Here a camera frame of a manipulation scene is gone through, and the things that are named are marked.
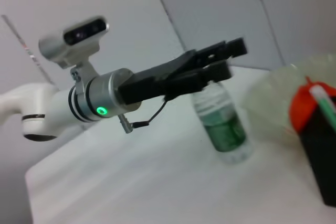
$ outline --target white wall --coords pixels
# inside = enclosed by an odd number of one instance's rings
[[[101,51],[92,57],[100,73],[121,67],[133,71],[164,63],[182,53],[181,45],[159,0],[0,0],[27,45],[60,88],[73,85],[69,69],[44,60],[38,40],[45,33],[92,15],[104,15],[110,31]],[[0,20],[0,93],[32,81],[44,81],[21,45]],[[24,173],[34,163],[68,141],[73,132],[51,142],[35,143],[21,136],[20,116],[0,129],[0,223],[30,223]]]
[[[277,68],[281,61],[259,0],[163,0],[187,49],[244,36],[242,66]]]
[[[286,63],[336,53],[335,0],[264,0]]]

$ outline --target black cable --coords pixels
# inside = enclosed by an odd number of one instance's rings
[[[163,110],[163,108],[166,106],[166,104],[167,104],[167,101],[165,101],[162,105],[161,105],[161,107],[159,108],[159,110],[148,120],[148,121],[143,121],[143,122],[135,122],[135,123],[131,123],[131,125],[132,125],[132,127],[134,128],[134,129],[136,129],[136,128],[141,128],[141,127],[146,127],[146,126],[148,126],[149,124],[150,124],[150,122],[152,122],[153,121],[153,119],[154,118],[156,118],[156,116],[158,115],[158,114],[160,114],[160,112]]]

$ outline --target plastic container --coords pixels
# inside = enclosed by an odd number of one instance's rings
[[[215,149],[230,164],[247,159],[252,147],[240,123],[228,91],[221,83],[211,83],[192,95],[195,111]]]

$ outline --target red object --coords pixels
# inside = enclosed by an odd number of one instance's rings
[[[336,97],[335,88],[325,84],[324,82],[311,82],[308,77],[307,81],[308,83],[306,85],[301,86],[298,89],[298,92],[293,97],[289,108],[289,117],[292,122],[292,126],[298,133],[303,130],[304,126],[311,118],[312,113],[318,106],[309,92],[312,86],[320,85],[330,97]]]

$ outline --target camera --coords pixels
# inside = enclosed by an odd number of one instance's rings
[[[89,18],[40,39],[41,54],[65,69],[83,61],[99,51],[99,40],[109,30],[103,16]]]

